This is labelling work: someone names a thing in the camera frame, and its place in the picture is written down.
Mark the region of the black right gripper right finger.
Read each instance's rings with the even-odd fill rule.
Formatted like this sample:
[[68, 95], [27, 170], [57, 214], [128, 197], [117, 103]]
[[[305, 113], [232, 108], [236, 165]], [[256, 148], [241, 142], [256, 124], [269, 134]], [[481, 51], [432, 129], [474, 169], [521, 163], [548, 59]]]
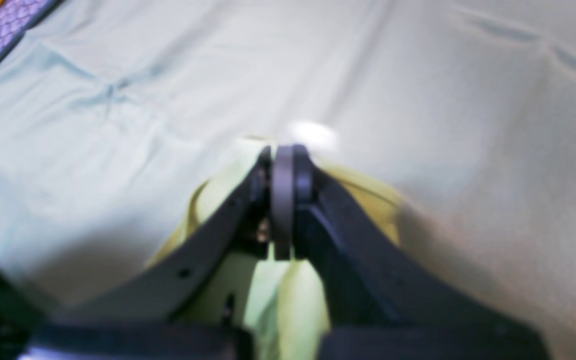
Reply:
[[398, 249], [304, 146], [293, 155], [294, 249], [322, 280], [332, 324], [318, 359], [550, 359], [537, 331]]

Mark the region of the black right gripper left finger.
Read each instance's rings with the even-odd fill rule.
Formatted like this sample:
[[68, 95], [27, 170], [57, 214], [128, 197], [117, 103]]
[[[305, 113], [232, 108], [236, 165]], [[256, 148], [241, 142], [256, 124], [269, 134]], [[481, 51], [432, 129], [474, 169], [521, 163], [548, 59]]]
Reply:
[[23, 360], [253, 360], [242, 325], [256, 266], [291, 256], [291, 146], [263, 148], [243, 181], [178, 249], [130, 282], [55, 317]]

